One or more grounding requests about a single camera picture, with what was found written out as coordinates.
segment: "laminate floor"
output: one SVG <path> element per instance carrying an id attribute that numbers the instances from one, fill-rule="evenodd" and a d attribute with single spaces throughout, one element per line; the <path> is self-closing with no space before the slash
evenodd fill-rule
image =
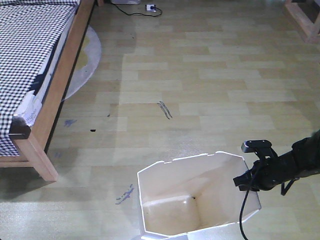
<path id="1" fill-rule="evenodd" d="M 120 7 L 144 13 L 146 3 Z M 320 47 L 301 40 L 283 0 L 152 3 L 161 17 L 95 8 L 102 58 L 63 106 L 48 151 L 59 180 L 0 170 L 2 240 L 138 239 L 139 170 L 216 151 L 251 167 L 257 157 L 242 153 L 243 141 L 267 139 L 281 155 L 320 128 Z M 320 239 L 320 175 L 259 198 L 244 224 L 249 239 Z M 242 239 L 237 224 L 204 237 Z"/>

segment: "wooden furniture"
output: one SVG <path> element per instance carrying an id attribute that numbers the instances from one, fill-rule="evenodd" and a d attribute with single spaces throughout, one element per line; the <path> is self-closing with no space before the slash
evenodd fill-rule
<path id="1" fill-rule="evenodd" d="M 0 157 L 0 167 L 33 167 L 45 181 L 56 181 L 58 173 L 44 149 L 49 139 L 64 93 L 73 73 L 79 49 L 94 8 L 94 0 L 81 0 L 65 46 L 57 64 L 45 102 L 32 128 L 16 126 L 10 137 L 20 152 L 18 157 Z"/>
<path id="2" fill-rule="evenodd" d="M 99 7 L 102 7 L 105 4 L 104 0 L 96 0 Z"/>
<path id="3" fill-rule="evenodd" d="M 318 4 L 318 1 L 313 0 L 286 0 L 284 4 L 285 15 L 293 22 L 306 43 L 318 43 L 320 40 L 320 14 L 314 9 Z"/>

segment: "black cable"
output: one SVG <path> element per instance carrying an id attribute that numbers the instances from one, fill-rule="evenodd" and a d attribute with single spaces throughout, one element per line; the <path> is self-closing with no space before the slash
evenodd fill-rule
<path id="1" fill-rule="evenodd" d="M 117 9 L 119 9 L 119 11 L 123 12 L 125 15 L 127 16 L 144 16 L 144 17 L 160 17 L 162 15 L 162 10 L 160 8 L 157 8 L 157 7 L 153 7 L 154 10 L 158 10 L 159 13 L 157 15 L 151 15 L 151 14 L 144 14 L 144 13 L 141 13 L 141 12 L 134 12 L 134 13 L 127 13 L 125 11 L 123 11 L 120 7 L 118 7 L 117 4 L 114 4 L 111 2 L 112 5 L 114 5 Z"/>
<path id="2" fill-rule="evenodd" d="M 252 184 L 256 178 L 256 176 L 258 175 L 258 172 L 259 170 L 261 169 L 262 167 L 262 163 L 260 163 L 259 167 L 257 168 L 255 174 L 253 175 L 250 183 L 249 183 L 249 186 L 248 186 L 248 190 L 246 191 L 245 193 L 245 196 L 244 196 L 244 199 L 243 199 L 243 202 L 242 202 L 242 206 L 241 206 L 241 210 L 240 210 L 240 215 L 239 215 L 239 227 L 240 227 L 240 231 L 241 231 L 241 234 L 242 234 L 242 237 L 245 239 L 245 240 L 249 240 L 244 232 L 244 229 L 243 229 L 243 225 L 242 225 L 242 216 L 244 214 L 244 209 L 245 209 L 245 205 L 246 205 L 246 202 L 247 202 L 247 198 L 248 198 L 248 195 L 249 195 L 249 192 L 250 192 L 250 189 L 252 187 Z"/>

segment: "white box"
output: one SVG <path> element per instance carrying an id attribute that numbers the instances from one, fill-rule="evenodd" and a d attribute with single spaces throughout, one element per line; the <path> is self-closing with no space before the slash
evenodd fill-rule
<path id="1" fill-rule="evenodd" d="M 158 161 L 139 171 L 141 239 L 188 240 L 193 233 L 238 223 L 246 192 L 233 178 L 247 170 L 241 156 L 218 151 Z M 260 209 L 258 194 L 251 191 L 243 222 Z"/>

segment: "power strip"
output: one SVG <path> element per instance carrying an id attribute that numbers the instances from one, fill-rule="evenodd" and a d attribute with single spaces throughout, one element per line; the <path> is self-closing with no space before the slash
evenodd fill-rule
<path id="1" fill-rule="evenodd" d="M 148 12 L 156 12 L 156 5 L 155 4 L 146 4 L 145 5 L 145 10 Z"/>

